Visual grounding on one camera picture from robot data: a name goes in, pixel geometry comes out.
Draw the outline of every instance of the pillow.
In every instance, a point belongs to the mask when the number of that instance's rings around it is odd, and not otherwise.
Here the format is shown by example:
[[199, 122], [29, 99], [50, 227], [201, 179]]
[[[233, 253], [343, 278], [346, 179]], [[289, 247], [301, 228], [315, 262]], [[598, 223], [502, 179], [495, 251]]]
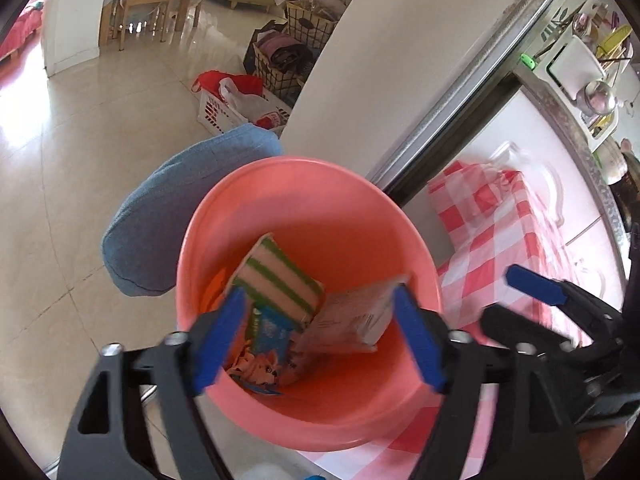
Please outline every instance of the pillow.
[[174, 288], [182, 239], [205, 195], [237, 168], [276, 155], [282, 146], [273, 132], [244, 124], [166, 161], [124, 201], [102, 238], [113, 283], [127, 296]]

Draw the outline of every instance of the floor tile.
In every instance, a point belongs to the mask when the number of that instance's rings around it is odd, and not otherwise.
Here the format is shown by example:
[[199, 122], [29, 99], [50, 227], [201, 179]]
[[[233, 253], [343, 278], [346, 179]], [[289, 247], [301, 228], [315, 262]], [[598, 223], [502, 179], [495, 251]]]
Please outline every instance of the floor tile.
[[0, 352], [0, 404], [39, 466], [60, 453], [97, 352], [69, 295]]
[[175, 294], [130, 298], [103, 267], [71, 291], [84, 327], [96, 346], [119, 342], [134, 350], [154, 346], [175, 330]]
[[244, 73], [242, 60], [256, 28], [281, 18], [264, 10], [242, 6], [231, 10], [226, 2], [206, 0], [197, 28], [188, 20], [182, 34], [173, 33], [154, 50], [185, 85], [207, 70]]
[[175, 480], [180, 480], [178, 475], [178, 469], [175, 466], [174, 456], [171, 453], [171, 446], [166, 437], [160, 433], [160, 431], [148, 424], [149, 438], [151, 439], [151, 446], [153, 447], [154, 454], [156, 455], [156, 463], [158, 469], [164, 475]]
[[111, 42], [96, 59], [49, 79], [50, 127], [99, 104], [177, 80], [166, 63], [148, 50], [120, 52], [115, 45]]
[[0, 159], [40, 137], [49, 120], [47, 74], [37, 40], [0, 68]]
[[[261, 466], [277, 466], [296, 480], [316, 474], [327, 480], [335, 479], [297, 451], [274, 446], [236, 426], [208, 397], [198, 397], [196, 403], [213, 442], [235, 478], [244, 475], [251, 478], [254, 474], [257, 476]], [[146, 416], [156, 428], [166, 434], [157, 397], [146, 405]]]
[[180, 83], [74, 115], [44, 135], [52, 238], [68, 285], [102, 265], [100, 240], [123, 200], [175, 153], [209, 137]]
[[0, 350], [66, 294], [51, 244], [40, 139], [0, 160]]

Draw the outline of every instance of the white plastic basket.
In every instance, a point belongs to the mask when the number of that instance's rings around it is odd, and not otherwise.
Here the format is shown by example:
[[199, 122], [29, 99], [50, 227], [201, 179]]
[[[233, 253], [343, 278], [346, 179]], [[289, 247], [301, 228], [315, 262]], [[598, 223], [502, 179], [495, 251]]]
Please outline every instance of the white plastic basket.
[[[289, 121], [291, 108], [284, 104], [280, 99], [268, 90], [262, 92], [262, 97], [268, 102], [274, 104], [280, 115], [284, 119], [284, 124], [273, 128], [272, 131], [280, 137], [284, 127]], [[240, 115], [222, 102], [215, 95], [207, 92], [204, 88], [200, 89], [200, 110], [198, 111], [198, 122], [202, 124], [211, 135], [219, 135], [233, 130], [238, 126], [247, 124], [249, 121], [246, 117]]]

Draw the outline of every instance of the red blanket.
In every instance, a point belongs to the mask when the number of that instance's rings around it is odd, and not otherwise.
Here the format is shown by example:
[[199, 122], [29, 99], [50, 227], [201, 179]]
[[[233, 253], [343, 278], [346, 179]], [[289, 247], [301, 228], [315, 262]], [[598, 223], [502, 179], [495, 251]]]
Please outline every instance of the red blanket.
[[8, 53], [20, 48], [29, 35], [42, 25], [42, 11], [28, 7], [24, 9], [6, 39], [0, 45], [0, 59]]

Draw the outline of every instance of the screw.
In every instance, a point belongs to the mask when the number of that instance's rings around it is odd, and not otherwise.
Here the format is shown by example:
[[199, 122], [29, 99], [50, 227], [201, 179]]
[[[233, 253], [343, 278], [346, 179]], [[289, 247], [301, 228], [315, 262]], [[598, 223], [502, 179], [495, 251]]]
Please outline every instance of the screw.
[[531, 343], [518, 343], [516, 345], [516, 350], [518, 354], [526, 354], [526, 355], [536, 355], [538, 350]]
[[103, 346], [102, 349], [100, 350], [100, 353], [105, 357], [111, 357], [114, 355], [121, 354], [123, 350], [124, 350], [124, 346], [122, 346], [120, 343], [111, 343], [109, 345]]
[[449, 339], [454, 343], [462, 344], [469, 344], [474, 340], [468, 332], [464, 332], [463, 330], [452, 330], [449, 332]]
[[587, 384], [587, 395], [590, 397], [597, 397], [602, 393], [602, 386], [598, 383]]
[[164, 344], [168, 346], [178, 346], [187, 342], [186, 332], [171, 332], [164, 338]]

